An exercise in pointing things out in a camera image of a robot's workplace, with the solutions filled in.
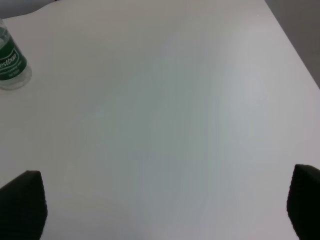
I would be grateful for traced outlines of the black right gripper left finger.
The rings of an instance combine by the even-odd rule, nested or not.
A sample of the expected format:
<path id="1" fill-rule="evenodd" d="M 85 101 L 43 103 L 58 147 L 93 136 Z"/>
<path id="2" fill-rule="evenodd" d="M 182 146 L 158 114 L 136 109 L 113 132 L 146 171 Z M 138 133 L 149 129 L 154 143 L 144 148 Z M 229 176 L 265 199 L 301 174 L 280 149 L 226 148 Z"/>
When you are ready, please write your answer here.
<path id="1" fill-rule="evenodd" d="M 27 170 L 0 188 L 0 238 L 39 240 L 48 216 L 41 172 Z"/>

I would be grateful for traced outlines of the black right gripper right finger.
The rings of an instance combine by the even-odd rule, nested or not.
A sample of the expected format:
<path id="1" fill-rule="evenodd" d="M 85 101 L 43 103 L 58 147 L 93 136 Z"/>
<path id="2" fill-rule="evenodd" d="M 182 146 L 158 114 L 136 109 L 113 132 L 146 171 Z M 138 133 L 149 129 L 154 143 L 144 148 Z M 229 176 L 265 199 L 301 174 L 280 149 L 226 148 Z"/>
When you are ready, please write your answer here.
<path id="1" fill-rule="evenodd" d="M 320 170 L 305 164 L 294 166 L 286 210 L 300 240 L 320 238 Z"/>

